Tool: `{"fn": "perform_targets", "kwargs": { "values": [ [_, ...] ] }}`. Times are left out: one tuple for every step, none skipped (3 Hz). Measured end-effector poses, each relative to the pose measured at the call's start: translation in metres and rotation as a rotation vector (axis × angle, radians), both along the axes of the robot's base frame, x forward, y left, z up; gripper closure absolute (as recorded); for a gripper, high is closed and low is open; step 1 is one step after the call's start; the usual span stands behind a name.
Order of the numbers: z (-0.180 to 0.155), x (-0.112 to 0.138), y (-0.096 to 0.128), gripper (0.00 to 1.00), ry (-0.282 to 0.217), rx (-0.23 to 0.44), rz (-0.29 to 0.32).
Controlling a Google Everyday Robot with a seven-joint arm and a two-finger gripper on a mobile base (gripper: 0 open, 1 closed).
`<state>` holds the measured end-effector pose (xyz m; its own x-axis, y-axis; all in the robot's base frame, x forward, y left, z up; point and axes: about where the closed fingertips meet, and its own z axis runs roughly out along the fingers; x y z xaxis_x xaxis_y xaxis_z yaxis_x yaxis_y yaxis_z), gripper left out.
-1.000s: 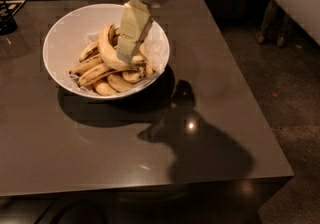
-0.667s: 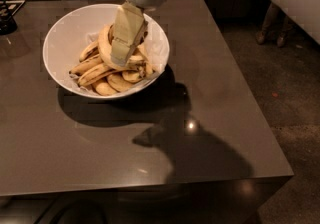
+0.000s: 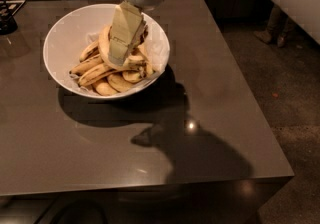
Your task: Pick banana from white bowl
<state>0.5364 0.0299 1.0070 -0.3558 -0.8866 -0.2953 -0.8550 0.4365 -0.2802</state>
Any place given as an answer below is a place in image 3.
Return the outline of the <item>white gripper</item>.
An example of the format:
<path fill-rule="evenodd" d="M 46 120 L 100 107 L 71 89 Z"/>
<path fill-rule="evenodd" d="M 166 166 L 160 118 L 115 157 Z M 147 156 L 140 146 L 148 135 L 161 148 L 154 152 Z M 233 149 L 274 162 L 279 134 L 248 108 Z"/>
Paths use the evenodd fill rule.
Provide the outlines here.
<path fill-rule="evenodd" d="M 140 9 L 154 9 L 165 0 L 124 1 L 126 2 L 122 2 L 115 7 L 109 33 L 109 56 L 117 60 L 118 63 L 123 63 L 125 57 L 142 44 L 148 34 L 147 24 Z"/>

